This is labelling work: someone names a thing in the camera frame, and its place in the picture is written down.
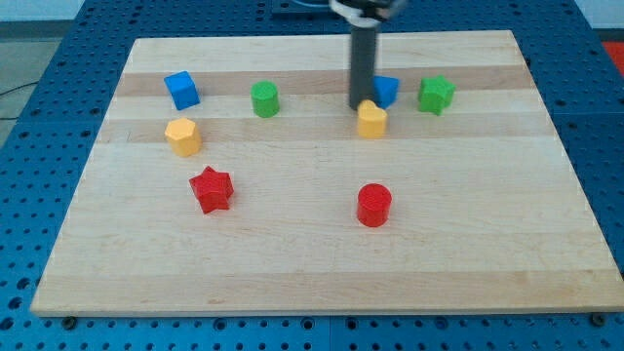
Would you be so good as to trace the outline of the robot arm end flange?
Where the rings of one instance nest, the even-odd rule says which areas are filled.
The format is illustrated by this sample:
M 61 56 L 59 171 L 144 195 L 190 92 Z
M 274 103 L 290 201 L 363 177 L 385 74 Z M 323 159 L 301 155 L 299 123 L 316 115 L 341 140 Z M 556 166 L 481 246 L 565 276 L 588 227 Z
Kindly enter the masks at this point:
M 377 27 L 401 12 L 409 0 L 330 0 L 333 12 L 351 25 L 360 28 Z

